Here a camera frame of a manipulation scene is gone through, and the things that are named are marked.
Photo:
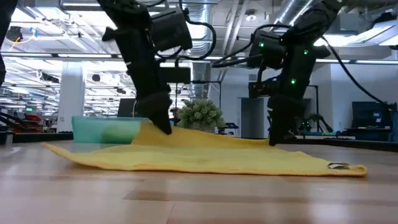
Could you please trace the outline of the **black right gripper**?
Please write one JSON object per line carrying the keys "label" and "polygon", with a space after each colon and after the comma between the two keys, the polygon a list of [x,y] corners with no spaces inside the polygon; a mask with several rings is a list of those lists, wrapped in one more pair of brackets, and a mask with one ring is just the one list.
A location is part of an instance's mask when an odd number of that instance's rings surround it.
{"label": "black right gripper", "polygon": [[250,98],[271,96],[267,103],[271,117],[269,145],[281,143],[289,130],[296,126],[295,119],[303,116],[303,96],[317,59],[330,56],[325,46],[314,46],[313,42],[283,44],[280,39],[271,41],[272,57],[281,62],[278,77],[262,82],[249,82]]}

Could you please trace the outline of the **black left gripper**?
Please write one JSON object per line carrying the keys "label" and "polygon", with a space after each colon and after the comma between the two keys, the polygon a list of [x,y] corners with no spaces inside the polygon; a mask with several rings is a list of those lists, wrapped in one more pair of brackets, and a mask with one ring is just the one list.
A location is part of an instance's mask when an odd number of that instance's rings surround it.
{"label": "black left gripper", "polygon": [[149,118],[163,133],[171,134],[169,107],[172,102],[165,82],[189,84],[190,68],[159,68],[149,38],[152,21],[145,5],[130,0],[99,0],[98,3],[116,26],[106,28],[102,41],[113,40],[118,46],[136,88],[137,112]]}

